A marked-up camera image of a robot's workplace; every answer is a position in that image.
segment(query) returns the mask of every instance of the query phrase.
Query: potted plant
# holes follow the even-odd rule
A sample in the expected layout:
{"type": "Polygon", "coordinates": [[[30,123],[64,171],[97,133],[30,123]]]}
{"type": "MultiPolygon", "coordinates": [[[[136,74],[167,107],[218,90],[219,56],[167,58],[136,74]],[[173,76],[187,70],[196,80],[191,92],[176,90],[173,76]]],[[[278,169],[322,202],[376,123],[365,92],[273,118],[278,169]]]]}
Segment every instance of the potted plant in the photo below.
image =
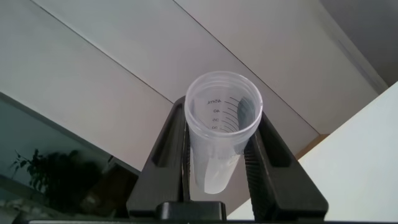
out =
{"type": "Polygon", "coordinates": [[[94,162],[82,161],[76,150],[43,155],[35,149],[32,159],[16,153],[12,164],[14,174],[27,167],[30,186],[44,193],[49,207],[64,213],[82,212],[80,200],[101,177],[101,170],[94,162]]]}

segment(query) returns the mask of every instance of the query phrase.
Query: plastic measuring cup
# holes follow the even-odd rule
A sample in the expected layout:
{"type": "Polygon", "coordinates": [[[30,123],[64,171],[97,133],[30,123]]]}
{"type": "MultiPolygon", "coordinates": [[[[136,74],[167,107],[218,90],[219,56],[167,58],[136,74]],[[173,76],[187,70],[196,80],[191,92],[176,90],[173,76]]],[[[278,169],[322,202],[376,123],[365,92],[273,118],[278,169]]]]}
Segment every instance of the plastic measuring cup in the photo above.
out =
{"type": "Polygon", "coordinates": [[[260,92],[242,75],[210,72],[189,86],[184,110],[195,182],[208,194],[220,193],[260,123],[260,92]]]}

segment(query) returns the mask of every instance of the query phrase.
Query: cup rim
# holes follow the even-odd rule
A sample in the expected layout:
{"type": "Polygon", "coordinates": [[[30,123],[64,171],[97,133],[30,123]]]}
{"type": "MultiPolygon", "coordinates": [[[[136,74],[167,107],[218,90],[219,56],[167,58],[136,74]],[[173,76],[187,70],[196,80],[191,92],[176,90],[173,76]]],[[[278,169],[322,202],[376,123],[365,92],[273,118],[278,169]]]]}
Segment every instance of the cup rim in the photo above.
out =
{"type": "Polygon", "coordinates": [[[233,138],[233,137],[237,137],[240,135],[245,135],[245,133],[250,133],[249,130],[252,129],[254,126],[258,125],[260,122],[261,115],[262,115],[262,107],[263,107],[263,102],[262,102],[262,96],[260,94],[260,91],[250,80],[248,80],[246,77],[244,77],[240,74],[234,73],[234,72],[214,71],[214,72],[208,72],[204,75],[201,75],[193,83],[191,83],[191,85],[188,87],[188,91],[187,91],[187,94],[185,97],[184,110],[185,110],[185,118],[187,120],[187,123],[188,123],[190,129],[192,129],[196,134],[213,139],[213,138],[233,138]],[[204,124],[202,124],[201,122],[199,122],[198,120],[196,120],[193,117],[192,112],[190,111],[188,103],[187,103],[187,100],[190,100],[192,98],[191,95],[193,94],[195,87],[198,86],[198,83],[200,83],[202,80],[208,78],[209,76],[214,76],[214,75],[221,74],[221,73],[232,75],[239,82],[243,82],[244,84],[246,84],[249,87],[250,92],[252,92],[254,95],[257,95],[256,100],[258,100],[258,102],[256,102],[256,103],[260,104],[258,114],[256,115],[256,118],[254,119],[254,121],[250,125],[245,127],[244,129],[233,132],[233,133],[221,133],[221,132],[217,132],[217,131],[207,128],[204,124]]]}

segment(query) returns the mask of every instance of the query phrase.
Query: measuring cup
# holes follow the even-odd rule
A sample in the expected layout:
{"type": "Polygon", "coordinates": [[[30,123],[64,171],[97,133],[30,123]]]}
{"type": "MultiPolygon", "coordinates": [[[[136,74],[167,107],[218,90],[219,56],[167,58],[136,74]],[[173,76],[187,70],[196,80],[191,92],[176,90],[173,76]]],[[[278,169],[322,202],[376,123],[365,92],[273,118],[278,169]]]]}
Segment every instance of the measuring cup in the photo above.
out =
{"type": "Polygon", "coordinates": [[[184,110],[195,182],[208,194],[220,193],[260,123],[260,92],[242,75],[210,72],[189,86],[184,110]]]}

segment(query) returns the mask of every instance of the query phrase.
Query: white surface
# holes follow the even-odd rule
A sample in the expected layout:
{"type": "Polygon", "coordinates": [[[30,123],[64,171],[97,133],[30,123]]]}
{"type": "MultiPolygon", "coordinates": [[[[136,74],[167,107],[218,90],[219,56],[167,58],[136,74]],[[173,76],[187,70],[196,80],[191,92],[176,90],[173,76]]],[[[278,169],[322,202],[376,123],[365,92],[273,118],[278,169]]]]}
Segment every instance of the white surface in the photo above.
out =
{"type": "Polygon", "coordinates": [[[172,104],[28,0],[0,1],[0,91],[141,170],[172,104]]]}
{"type": "Polygon", "coordinates": [[[173,1],[35,0],[171,102],[212,71],[244,75],[293,152],[318,134],[173,1]]]}
{"type": "MultiPolygon", "coordinates": [[[[330,221],[398,221],[398,84],[299,161],[328,200],[330,221]]],[[[253,219],[250,200],[229,215],[253,219]]]]}
{"type": "Polygon", "coordinates": [[[377,97],[308,0],[176,2],[319,133],[333,132],[377,97]]]}

